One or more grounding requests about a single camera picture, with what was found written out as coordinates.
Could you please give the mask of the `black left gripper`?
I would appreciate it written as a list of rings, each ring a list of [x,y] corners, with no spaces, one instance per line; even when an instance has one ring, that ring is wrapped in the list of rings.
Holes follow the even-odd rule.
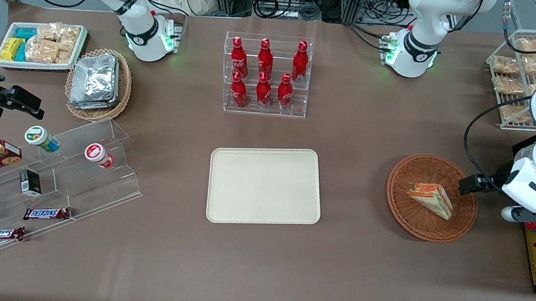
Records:
[[[461,195],[468,195],[471,193],[487,193],[498,192],[504,195],[502,192],[502,186],[507,182],[508,177],[512,171],[514,161],[506,160],[493,174],[471,174],[460,180],[459,192]]]

